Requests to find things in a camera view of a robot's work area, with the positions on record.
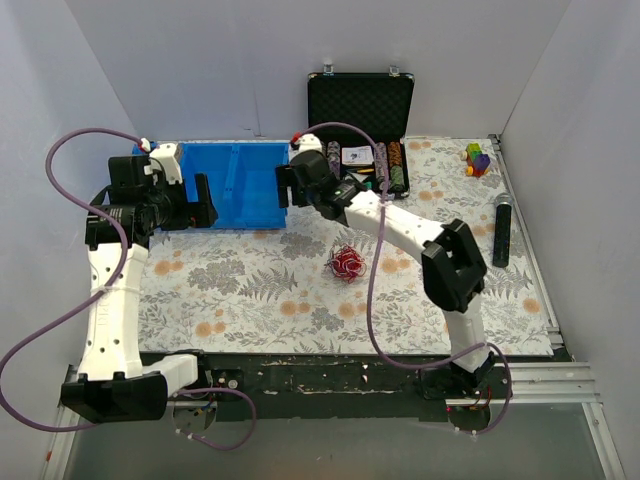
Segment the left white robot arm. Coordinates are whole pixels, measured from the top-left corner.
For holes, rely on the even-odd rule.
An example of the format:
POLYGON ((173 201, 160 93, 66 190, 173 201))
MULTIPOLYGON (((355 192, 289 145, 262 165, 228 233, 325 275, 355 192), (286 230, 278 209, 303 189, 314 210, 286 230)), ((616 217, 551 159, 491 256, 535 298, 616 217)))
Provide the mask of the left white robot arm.
POLYGON ((77 378, 62 385, 61 402, 92 423, 158 420, 171 395, 203 399, 213 377, 190 353, 142 363, 138 316, 149 241, 156 230, 210 227, 217 212, 202 173, 196 200, 188 199, 177 153, 112 157, 108 169, 111 182, 92 200, 85 230, 99 298, 89 308, 77 378))

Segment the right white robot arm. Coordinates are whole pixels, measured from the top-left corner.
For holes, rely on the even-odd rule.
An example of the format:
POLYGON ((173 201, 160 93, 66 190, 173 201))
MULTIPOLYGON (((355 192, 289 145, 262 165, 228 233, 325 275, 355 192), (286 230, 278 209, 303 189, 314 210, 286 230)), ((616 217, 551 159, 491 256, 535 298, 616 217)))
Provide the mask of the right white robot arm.
POLYGON ((495 363, 481 318, 487 266, 469 226, 419 217, 383 202, 355 179, 337 179, 318 150, 295 155, 275 174, 281 207, 311 205, 323 218, 377 235, 420 263, 424 291, 442 310, 451 345, 450 357, 429 369, 448 369, 443 385, 464 397, 486 389, 495 363))

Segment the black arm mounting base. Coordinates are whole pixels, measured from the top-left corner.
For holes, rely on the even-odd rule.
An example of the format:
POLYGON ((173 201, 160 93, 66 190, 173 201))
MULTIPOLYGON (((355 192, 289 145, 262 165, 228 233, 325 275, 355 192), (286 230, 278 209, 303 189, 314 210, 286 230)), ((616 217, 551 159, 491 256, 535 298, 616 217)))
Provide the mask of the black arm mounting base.
POLYGON ((169 404, 204 422, 409 418, 481 430, 507 393, 502 365, 473 376, 455 365, 401 369, 376 355, 204 353, 199 370, 169 404))

